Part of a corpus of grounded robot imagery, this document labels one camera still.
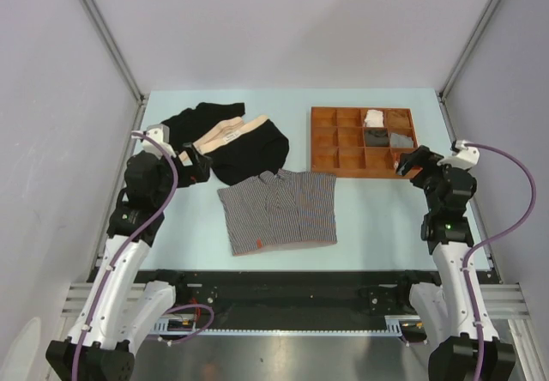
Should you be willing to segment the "grey striped boxer underwear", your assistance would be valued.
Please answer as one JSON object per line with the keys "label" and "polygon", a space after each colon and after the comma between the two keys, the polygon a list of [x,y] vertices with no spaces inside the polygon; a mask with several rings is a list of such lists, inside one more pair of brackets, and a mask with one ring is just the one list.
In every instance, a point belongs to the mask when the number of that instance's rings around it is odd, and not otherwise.
{"label": "grey striped boxer underwear", "polygon": [[263,172],[218,190],[234,256],[337,243],[333,173]]}

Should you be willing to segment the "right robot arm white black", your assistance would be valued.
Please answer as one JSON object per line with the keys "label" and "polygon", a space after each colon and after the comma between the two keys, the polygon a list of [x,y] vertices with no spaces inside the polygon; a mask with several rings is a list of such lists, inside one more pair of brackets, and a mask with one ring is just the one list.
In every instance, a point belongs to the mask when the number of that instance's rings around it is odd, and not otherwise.
{"label": "right robot arm white black", "polygon": [[417,312],[425,328],[431,380],[507,380],[516,364],[513,346],[501,341],[486,309],[465,216],[477,190],[470,170],[479,157],[477,148],[458,142],[449,157],[420,146],[395,165],[399,176],[417,170],[410,181],[424,192],[428,208],[421,238],[440,277],[438,284],[409,283],[395,292],[397,306]]}

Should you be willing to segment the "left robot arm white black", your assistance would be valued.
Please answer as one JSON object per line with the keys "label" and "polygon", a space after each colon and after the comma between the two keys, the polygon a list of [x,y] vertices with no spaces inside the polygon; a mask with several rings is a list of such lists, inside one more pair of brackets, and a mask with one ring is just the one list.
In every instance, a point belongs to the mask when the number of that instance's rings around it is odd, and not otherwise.
{"label": "left robot arm white black", "polygon": [[140,346],[162,316],[183,314],[188,333],[194,335],[200,315],[214,314],[197,303],[184,274],[174,270],[155,271],[137,302],[127,303],[176,190],[207,181],[210,172],[209,158],[191,143],[183,147],[188,166],[150,138],[143,147],[127,162],[87,300],[66,338],[46,349],[46,360],[62,380],[128,380]]}

